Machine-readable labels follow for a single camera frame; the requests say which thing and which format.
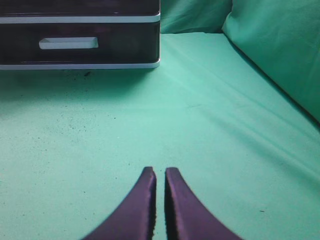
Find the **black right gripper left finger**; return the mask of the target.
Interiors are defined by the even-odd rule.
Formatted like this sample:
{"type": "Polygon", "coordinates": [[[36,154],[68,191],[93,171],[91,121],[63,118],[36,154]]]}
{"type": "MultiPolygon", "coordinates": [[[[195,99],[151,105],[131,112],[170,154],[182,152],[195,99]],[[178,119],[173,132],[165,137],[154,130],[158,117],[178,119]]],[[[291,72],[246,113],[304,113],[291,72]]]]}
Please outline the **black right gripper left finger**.
{"type": "Polygon", "coordinates": [[[85,240],[151,240],[156,225],[157,178],[151,166],[118,207],[85,240]]]}

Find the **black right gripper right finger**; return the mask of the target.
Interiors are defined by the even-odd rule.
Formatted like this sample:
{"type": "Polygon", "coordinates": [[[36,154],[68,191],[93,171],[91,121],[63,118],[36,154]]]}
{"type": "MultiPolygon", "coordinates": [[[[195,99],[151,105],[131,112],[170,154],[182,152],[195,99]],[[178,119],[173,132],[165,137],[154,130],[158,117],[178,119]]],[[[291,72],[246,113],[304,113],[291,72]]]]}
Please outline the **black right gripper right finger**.
{"type": "Polygon", "coordinates": [[[179,169],[165,170],[164,212],[169,240],[240,240],[197,198],[179,169]]]}

